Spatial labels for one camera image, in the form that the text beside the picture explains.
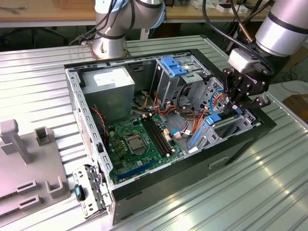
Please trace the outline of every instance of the wooden desk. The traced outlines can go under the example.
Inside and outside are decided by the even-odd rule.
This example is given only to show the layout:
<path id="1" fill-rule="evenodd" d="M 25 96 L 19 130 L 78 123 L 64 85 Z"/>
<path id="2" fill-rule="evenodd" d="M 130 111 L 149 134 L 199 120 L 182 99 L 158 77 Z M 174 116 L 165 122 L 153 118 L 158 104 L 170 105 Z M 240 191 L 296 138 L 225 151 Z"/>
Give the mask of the wooden desk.
<path id="1" fill-rule="evenodd" d="M 15 0 L 0 0 L 0 6 Z M 234 15 L 222 13 L 216 9 L 207 9 L 207 14 L 213 22 L 232 21 Z M 267 11 L 257 15 L 255 21 L 263 21 Z M 167 7 L 165 23 L 204 22 L 202 11 L 192 6 Z M 57 0 L 28 0 L 26 10 L 20 14 L 0 11 L 0 27 L 32 27 L 32 26 L 85 26 L 95 24 L 93 10 L 62 10 Z"/>
<path id="2" fill-rule="evenodd" d="M 233 21 L 234 14 L 222 13 L 216 9 L 209 8 L 206 10 L 207 16 L 212 22 L 229 22 Z M 246 18 L 247 14 L 240 14 L 240 18 Z M 256 15 L 252 21 L 264 21 L 268 15 L 267 11 L 262 11 Z M 204 22 L 202 11 L 193 6 L 173 6 L 167 7 L 167 23 L 193 23 Z"/>

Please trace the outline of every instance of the metal workbench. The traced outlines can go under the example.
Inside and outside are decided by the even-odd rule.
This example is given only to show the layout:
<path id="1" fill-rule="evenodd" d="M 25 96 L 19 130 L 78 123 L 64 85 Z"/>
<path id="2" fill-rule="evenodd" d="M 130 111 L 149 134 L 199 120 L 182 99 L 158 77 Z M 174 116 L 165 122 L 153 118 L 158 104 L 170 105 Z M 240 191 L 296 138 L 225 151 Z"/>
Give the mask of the metal workbench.
<path id="1" fill-rule="evenodd" d="M 220 69 L 228 66 L 226 56 L 200 36 L 130 41 L 128 48 L 132 55 L 198 48 Z M 72 171 L 88 159 L 72 114 L 63 64 L 93 59 L 87 46 L 0 53 L 0 120 L 15 118 L 20 134 L 41 126 L 52 128 L 71 190 Z M 85 221 L 72 193 L 2 229 L 306 231 L 307 130 L 276 103 L 264 111 L 276 128 L 238 161 L 117 226 L 112 227 L 107 213 Z"/>

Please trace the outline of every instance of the blue cable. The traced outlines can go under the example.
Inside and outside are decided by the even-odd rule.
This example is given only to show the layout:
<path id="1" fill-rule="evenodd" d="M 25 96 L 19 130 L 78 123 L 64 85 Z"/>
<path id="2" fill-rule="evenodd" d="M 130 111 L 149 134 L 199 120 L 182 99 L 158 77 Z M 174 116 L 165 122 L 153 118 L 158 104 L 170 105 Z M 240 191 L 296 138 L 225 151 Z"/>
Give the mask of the blue cable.
<path id="1" fill-rule="evenodd" d="M 149 39 L 152 37 L 152 35 L 154 34 L 155 28 L 153 29 L 152 33 L 149 36 Z"/>
<path id="2" fill-rule="evenodd" d="M 210 99 L 210 110 L 211 110 L 212 114 L 214 114 L 214 110 L 213 110 L 213 106 L 212 106 L 212 101 L 213 101 L 215 93 L 217 93 L 219 91 L 224 91 L 224 89 L 217 89 L 216 91 L 214 91 L 214 93 L 212 94 L 211 99 Z"/>
<path id="3" fill-rule="evenodd" d="M 174 133 L 178 132 L 178 131 L 181 131 L 181 130 L 173 130 L 172 132 L 170 132 L 170 135 L 173 136 Z"/>

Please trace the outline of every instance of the motherboard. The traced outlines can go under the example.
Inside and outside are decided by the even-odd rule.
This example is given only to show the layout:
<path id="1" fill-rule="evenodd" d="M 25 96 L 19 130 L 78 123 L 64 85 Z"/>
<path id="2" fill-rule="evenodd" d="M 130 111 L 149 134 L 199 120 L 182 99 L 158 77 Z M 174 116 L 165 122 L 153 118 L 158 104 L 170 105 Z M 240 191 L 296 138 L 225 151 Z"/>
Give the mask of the motherboard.
<path id="1" fill-rule="evenodd" d="M 109 157 L 114 184 L 141 175 L 183 156 L 179 146 L 166 134 L 159 115 L 147 115 L 108 127 Z"/>

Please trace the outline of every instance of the label sticker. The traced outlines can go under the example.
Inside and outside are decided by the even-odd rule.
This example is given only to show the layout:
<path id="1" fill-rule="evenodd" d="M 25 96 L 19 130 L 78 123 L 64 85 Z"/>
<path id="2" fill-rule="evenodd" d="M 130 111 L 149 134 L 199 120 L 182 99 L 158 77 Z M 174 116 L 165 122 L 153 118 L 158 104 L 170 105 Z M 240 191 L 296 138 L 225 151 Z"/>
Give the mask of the label sticker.
<path id="1" fill-rule="evenodd" d="M 108 84 L 120 83 L 123 80 L 123 77 L 126 77 L 127 74 L 123 68 L 110 69 L 105 73 L 96 74 L 93 76 L 97 86 L 103 86 Z"/>

